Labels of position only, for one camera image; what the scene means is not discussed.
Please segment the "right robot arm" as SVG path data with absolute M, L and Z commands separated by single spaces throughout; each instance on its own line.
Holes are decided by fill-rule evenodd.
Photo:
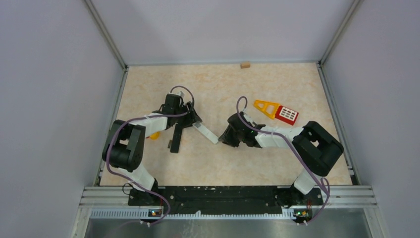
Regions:
M 304 167 L 292 184 L 290 197 L 296 204 L 310 199 L 310 191 L 318 185 L 330 194 L 326 176 L 344 152 L 343 145 L 316 121 L 302 127 L 271 127 L 255 123 L 246 113 L 229 117 L 225 132 L 219 141 L 238 147 L 244 143 L 254 148 L 289 148 Z

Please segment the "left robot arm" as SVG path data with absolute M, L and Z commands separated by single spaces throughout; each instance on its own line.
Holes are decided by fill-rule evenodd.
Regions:
M 141 118 L 117 119 L 111 125 L 102 152 L 108 171 L 127 179 L 140 190 L 140 199 L 147 205 L 158 201 L 156 179 L 142 165 L 145 139 L 154 133 L 175 127 L 182 130 L 199 120 L 195 101 L 185 102 L 180 94 L 168 93 L 158 110 Z

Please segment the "white remote control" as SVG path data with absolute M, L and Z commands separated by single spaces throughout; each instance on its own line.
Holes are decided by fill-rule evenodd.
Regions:
M 202 123 L 196 122 L 193 124 L 193 127 L 201 133 L 204 137 L 206 137 L 209 141 L 211 141 L 213 144 L 218 143 L 218 137 L 211 132 L 207 127 L 205 127 Z

